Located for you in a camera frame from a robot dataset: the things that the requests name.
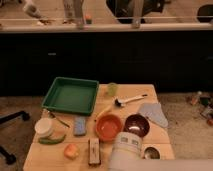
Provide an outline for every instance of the green plastic tray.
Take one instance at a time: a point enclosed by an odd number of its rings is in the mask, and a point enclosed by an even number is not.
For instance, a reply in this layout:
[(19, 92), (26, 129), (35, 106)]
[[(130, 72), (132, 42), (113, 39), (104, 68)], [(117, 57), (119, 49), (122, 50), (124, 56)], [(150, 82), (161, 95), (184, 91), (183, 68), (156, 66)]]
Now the green plastic tray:
[(99, 82), (95, 80), (56, 77), (42, 107), (50, 111), (90, 116), (93, 112)]

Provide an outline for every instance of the ladle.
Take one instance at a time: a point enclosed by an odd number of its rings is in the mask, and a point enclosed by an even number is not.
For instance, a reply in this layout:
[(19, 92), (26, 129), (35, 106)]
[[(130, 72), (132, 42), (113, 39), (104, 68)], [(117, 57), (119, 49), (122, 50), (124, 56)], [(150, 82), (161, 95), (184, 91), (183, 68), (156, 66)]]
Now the ladle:
[(154, 147), (147, 147), (144, 151), (145, 159), (160, 159), (159, 151)]

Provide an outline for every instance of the office chair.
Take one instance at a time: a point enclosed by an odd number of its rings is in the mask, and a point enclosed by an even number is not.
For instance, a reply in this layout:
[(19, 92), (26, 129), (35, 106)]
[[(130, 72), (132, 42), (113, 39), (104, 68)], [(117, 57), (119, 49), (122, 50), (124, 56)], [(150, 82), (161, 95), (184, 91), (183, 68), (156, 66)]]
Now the office chair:
[[(134, 0), (106, 0), (110, 11), (123, 24), (132, 23), (134, 2)], [(150, 12), (162, 12), (164, 4), (165, 0), (144, 0), (141, 17)]]
[[(23, 121), (27, 121), (30, 119), (30, 115), (25, 111), (20, 111), (13, 114), (0, 115), (0, 124), (5, 123), (11, 119), (14, 119), (18, 116), (22, 116)], [(16, 157), (13, 154), (9, 154), (1, 145), (0, 145), (0, 154), (5, 157), (5, 161), (8, 165), (16, 162)]]
[(213, 19), (213, 5), (203, 5), (198, 9), (197, 19), (201, 23), (211, 22)]

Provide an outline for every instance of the white cup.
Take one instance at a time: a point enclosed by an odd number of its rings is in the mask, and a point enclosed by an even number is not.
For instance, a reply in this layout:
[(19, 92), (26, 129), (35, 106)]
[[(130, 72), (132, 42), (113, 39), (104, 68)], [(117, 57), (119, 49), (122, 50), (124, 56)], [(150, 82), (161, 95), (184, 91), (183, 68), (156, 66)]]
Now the white cup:
[(48, 137), (53, 132), (53, 123), (50, 118), (41, 118), (35, 124), (35, 131), (39, 137)]

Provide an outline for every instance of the chair wheel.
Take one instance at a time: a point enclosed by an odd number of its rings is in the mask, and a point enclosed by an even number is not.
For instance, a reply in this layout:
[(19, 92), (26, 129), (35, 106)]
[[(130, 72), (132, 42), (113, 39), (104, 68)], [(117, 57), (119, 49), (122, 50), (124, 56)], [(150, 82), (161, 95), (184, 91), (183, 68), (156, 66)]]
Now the chair wheel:
[(30, 115), (23, 111), (22, 119), (23, 121), (28, 121), (30, 119)]
[(16, 162), (16, 157), (13, 154), (11, 154), (5, 160), (6, 160), (6, 163), (10, 165)]

